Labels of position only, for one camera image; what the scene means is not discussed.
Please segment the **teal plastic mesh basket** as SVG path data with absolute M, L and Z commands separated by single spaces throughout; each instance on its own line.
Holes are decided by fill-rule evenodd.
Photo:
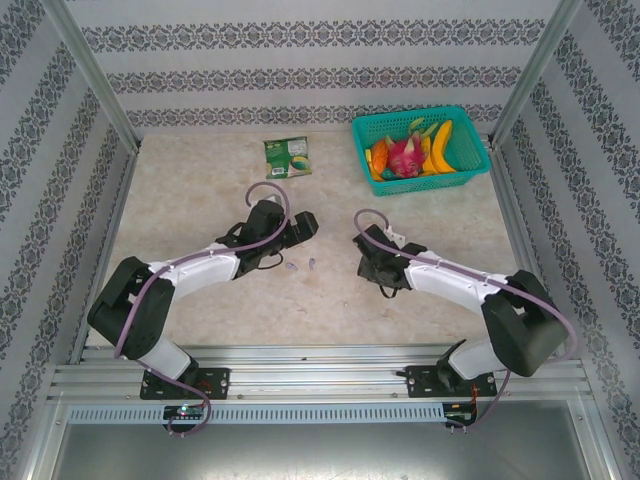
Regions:
M 422 118 L 427 125 L 434 122 L 452 122 L 452 135 L 444 148 L 444 159 L 455 169 L 453 173 L 376 181 L 369 168 L 365 150 L 378 140 L 389 136 L 392 140 L 408 137 L 411 122 Z M 376 196 L 413 193 L 457 187 L 474 176 L 490 169 L 490 160 L 484 145 L 467 113 L 458 106 L 441 106 L 358 116 L 352 122 L 356 152 L 365 178 Z

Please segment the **green snack packet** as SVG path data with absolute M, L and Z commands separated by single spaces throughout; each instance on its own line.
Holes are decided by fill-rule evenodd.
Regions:
M 287 179 L 312 173 L 306 136 L 267 140 L 263 144 L 267 180 Z

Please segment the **orange toy fruit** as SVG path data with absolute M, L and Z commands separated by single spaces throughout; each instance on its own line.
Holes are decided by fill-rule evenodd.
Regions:
M 371 165 L 378 175 L 387 168 L 388 157 L 389 147 L 385 139 L 377 141 L 371 147 Z

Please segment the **pink toy dragon fruit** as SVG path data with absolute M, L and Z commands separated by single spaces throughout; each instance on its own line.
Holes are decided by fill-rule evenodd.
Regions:
M 398 141 L 386 137 L 385 143 L 388 148 L 387 166 L 395 176 L 407 179 L 421 173 L 424 152 L 419 136 L 412 135 Z

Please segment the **orange yellow toy banana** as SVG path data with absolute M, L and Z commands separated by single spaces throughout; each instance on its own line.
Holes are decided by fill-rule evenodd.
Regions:
M 425 156 L 422 165 L 423 176 L 456 173 L 445 158 L 452 132 L 453 122 L 445 120 L 442 124 L 434 123 L 420 135 L 421 148 Z

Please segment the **grey sheet metal panel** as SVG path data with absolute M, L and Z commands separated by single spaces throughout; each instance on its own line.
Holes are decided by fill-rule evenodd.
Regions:
M 623 480 L 588 401 L 504 401 L 479 426 L 227 421 L 186 439 L 120 405 L 50 408 L 26 480 Z

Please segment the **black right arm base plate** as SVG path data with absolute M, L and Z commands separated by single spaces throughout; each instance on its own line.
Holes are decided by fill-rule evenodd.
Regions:
M 437 365 L 409 365 L 395 374 L 405 380 L 410 398 L 494 397 L 495 381 L 491 373 L 466 380 L 451 367 Z

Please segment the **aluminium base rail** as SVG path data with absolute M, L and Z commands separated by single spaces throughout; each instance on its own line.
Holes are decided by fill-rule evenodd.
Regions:
M 230 369 L 231 402 L 374 403 L 408 401 L 399 371 L 433 364 L 444 345 L 194 347 L 203 367 Z M 66 404 L 133 404 L 143 370 L 115 360 L 107 348 L 88 348 L 75 365 L 55 368 L 46 399 Z

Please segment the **aluminium side rail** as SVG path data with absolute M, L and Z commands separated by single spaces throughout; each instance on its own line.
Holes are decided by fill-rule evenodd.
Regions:
M 558 283 L 557 268 L 545 265 L 550 244 L 543 238 L 544 221 L 536 208 L 518 147 L 512 139 L 493 142 L 489 148 L 491 180 L 505 222 L 516 265 L 534 273 L 546 287 L 557 309 L 576 328 L 571 303 Z
M 116 196 L 114 197 L 114 202 L 108 218 L 107 229 L 104 231 L 104 235 L 101 238 L 102 243 L 97 257 L 97 264 L 95 265 L 95 270 L 91 277 L 90 289 L 82 304 L 79 323 L 72 338 L 68 356 L 65 360 L 66 364 L 77 364 L 82 359 L 85 343 L 89 335 L 87 316 L 93 301 L 101 291 L 101 285 L 107 272 L 109 260 L 113 251 L 127 196 L 134 176 L 138 156 L 139 153 L 132 153 L 122 171 L 120 182 L 116 190 Z

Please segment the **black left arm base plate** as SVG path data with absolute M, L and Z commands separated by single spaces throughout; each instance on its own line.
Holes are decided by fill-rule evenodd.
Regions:
M 228 368 L 189 368 L 178 381 L 203 392 L 208 399 L 226 400 L 230 384 Z M 145 372 L 140 388 L 142 400 L 198 400 L 199 395 Z

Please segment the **aluminium frame post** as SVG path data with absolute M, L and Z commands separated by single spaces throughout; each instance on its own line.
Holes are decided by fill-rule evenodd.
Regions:
M 492 150 L 495 150 L 510 132 L 582 3 L 583 0 L 559 0 L 494 129 L 488 135 L 488 142 Z
M 120 140 L 129 153 L 137 154 L 141 140 L 65 0 L 39 1 L 73 56 L 87 84 L 93 90 Z

